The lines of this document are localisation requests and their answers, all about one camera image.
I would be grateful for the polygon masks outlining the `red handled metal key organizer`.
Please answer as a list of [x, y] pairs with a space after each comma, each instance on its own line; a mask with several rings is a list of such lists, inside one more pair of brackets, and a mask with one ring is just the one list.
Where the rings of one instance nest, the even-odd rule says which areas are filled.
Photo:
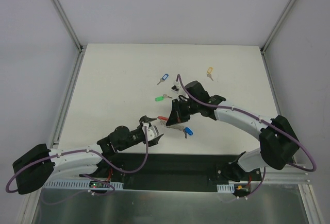
[[173, 124], [173, 123], [168, 123], [168, 118], [164, 117], [164, 116], [158, 116], [157, 117], [158, 120], [160, 120], [160, 123], [165, 126], [166, 128], [169, 129], [175, 129], [175, 130], [179, 130], [179, 131], [185, 131], [185, 126], [180, 125], [180, 124]]

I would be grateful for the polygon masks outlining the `key with blue oval tag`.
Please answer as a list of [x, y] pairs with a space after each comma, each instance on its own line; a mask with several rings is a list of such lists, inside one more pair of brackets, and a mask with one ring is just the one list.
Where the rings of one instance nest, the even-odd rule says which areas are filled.
[[188, 136], [193, 136], [193, 132], [188, 127], [183, 127], [182, 132], [184, 133], [185, 139], [187, 139]]

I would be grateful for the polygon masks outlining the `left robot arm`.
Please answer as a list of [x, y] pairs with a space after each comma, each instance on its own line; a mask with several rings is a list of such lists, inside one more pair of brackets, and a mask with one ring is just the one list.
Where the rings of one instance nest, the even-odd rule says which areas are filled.
[[124, 170], [122, 166], [113, 164], [112, 160], [119, 152], [139, 143], [146, 148], [157, 145], [163, 135], [157, 126], [152, 125], [153, 121], [143, 116], [136, 129], [118, 126], [108, 136], [82, 148], [50, 149], [46, 144], [38, 144], [13, 162], [14, 175], [5, 190], [10, 194], [26, 195], [51, 180], [78, 175], [90, 177], [93, 173], [97, 177], [104, 177], [108, 174], [109, 166], [124, 174], [136, 173], [142, 166]]

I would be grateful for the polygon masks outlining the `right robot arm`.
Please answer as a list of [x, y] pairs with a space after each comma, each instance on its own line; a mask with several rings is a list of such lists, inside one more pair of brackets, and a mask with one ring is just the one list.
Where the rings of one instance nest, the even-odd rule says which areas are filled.
[[249, 114], [246, 110], [236, 110], [234, 105], [219, 95], [210, 96], [201, 83], [193, 81], [184, 88], [175, 82], [171, 90], [177, 94], [172, 100], [172, 109], [167, 126], [189, 121], [194, 114], [211, 118], [235, 126], [259, 141], [259, 148], [244, 151], [232, 162], [221, 167], [221, 175], [239, 182], [251, 171], [270, 166], [281, 170], [292, 161], [299, 146], [291, 139], [296, 135], [288, 120], [278, 115], [276, 118]]

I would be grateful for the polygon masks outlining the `key with green tag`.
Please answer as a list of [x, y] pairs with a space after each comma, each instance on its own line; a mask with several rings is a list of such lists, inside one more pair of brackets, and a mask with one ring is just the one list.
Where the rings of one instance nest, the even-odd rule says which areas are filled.
[[163, 94], [162, 96], [156, 97], [156, 98], [155, 98], [155, 101], [156, 101], [156, 102], [159, 102], [159, 101], [163, 101], [163, 100], [165, 100], [165, 99], [172, 99], [172, 97], [169, 96], [169, 95], [167, 95], [167, 94]]

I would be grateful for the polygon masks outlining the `key with blue rectangular tag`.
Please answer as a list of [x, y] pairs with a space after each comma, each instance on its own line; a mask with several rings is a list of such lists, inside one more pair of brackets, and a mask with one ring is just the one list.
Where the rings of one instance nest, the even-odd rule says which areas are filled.
[[165, 73], [165, 74], [159, 79], [159, 82], [158, 82], [157, 84], [159, 85], [159, 84], [161, 84], [162, 82], [166, 81], [168, 77], [169, 77], [169, 74]]

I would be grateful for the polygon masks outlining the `key with yellow tag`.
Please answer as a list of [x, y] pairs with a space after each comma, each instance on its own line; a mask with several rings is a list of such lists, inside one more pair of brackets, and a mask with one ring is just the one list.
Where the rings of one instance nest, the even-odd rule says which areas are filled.
[[213, 81], [212, 71], [213, 71], [213, 68], [209, 67], [208, 70], [207, 70], [206, 76]]

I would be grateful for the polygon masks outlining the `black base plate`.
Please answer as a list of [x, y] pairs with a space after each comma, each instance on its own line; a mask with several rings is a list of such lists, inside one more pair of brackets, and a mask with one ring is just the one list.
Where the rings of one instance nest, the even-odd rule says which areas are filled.
[[[142, 169], [124, 174], [104, 164], [90, 177], [102, 184], [110, 176], [112, 182], [122, 183], [124, 189], [147, 191], [216, 192], [219, 185], [231, 180], [221, 175], [221, 167], [238, 155], [119, 153], [112, 162], [124, 170]], [[249, 172], [241, 181], [260, 180], [260, 169]]]

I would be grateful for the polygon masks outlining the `aluminium frame rail right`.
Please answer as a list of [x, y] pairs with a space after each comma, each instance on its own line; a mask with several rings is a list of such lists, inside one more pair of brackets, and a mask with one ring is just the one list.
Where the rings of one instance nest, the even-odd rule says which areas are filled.
[[300, 100], [304, 104], [303, 110], [307, 110], [308, 97], [305, 95], [299, 97], [297, 91], [288, 89], [294, 79], [298, 79], [301, 83], [304, 73], [302, 69], [289, 67], [288, 63], [298, 62], [306, 58], [308, 53], [313, 52], [306, 42], [299, 39], [299, 35], [307, 28], [305, 18], [296, 15], [303, 2], [303, 0], [288, 1], [261, 49], [276, 110], [278, 114], [289, 119], [295, 132], [300, 130], [297, 121], [302, 112], [294, 110]]

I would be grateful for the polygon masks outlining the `aluminium frame rail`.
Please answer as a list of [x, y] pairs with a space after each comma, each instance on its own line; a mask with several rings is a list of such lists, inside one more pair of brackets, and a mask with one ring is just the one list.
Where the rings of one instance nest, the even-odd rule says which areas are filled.
[[[58, 18], [61, 20], [61, 27], [65, 29], [66, 34], [70, 38], [70, 44], [74, 46], [74, 51], [76, 53], [76, 57], [71, 60], [73, 66], [69, 71], [70, 74], [61, 100], [61, 106], [57, 112], [57, 118], [50, 134], [49, 142], [50, 146], [53, 148], [59, 143], [87, 46], [81, 44], [60, 0], [50, 0], [50, 2]], [[16, 221], [17, 223], [33, 223], [35, 214], [42, 213], [38, 208], [38, 200], [41, 196], [41, 192], [42, 191], [39, 189], [31, 194], [25, 195], [22, 208]]]
[[276, 110], [278, 114], [289, 119], [295, 132], [300, 130], [297, 121], [302, 112], [294, 110], [300, 100], [304, 104], [303, 110], [307, 110], [308, 97], [305, 95], [299, 97], [297, 91], [288, 89], [294, 79], [298, 79], [301, 83], [304, 73], [302, 69], [289, 67], [288, 63], [298, 62], [306, 58], [308, 53], [313, 52], [306, 42], [299, 39], [299, 35], [307, 28], [305, 18], [296, 15], [303, 2], [303, 0], [288, 1], [261, 49]]

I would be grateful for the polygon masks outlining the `aluminium frame rail left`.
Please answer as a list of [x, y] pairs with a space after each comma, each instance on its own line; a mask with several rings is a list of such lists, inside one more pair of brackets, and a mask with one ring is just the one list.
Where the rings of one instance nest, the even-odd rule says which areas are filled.
[[[74, 51], [76, 53], [76, 57], [71, 60], [73, 66], [69, 71], [70, 74], [61, 100], [61, 106], [57, 112], [57, 118], [50, 134], [49, 142], [50, 146], [53, 148], [59, 143], [87, 46], [81, 44], [60, 0], [50, 0], [50, 2], [58, 18], [61, 20], [61, 27], [65, 29], [66, 34], [70, 38], [70, 44], [74, 46]], [[17, 223], [33, 223], [35, 214], [42, 213], [38, 208], [38, 200], [41, 196], [41, 192], [42, 191], [39, 189], [31, 194], [25, 195], [22, 208], [16, 221]]]

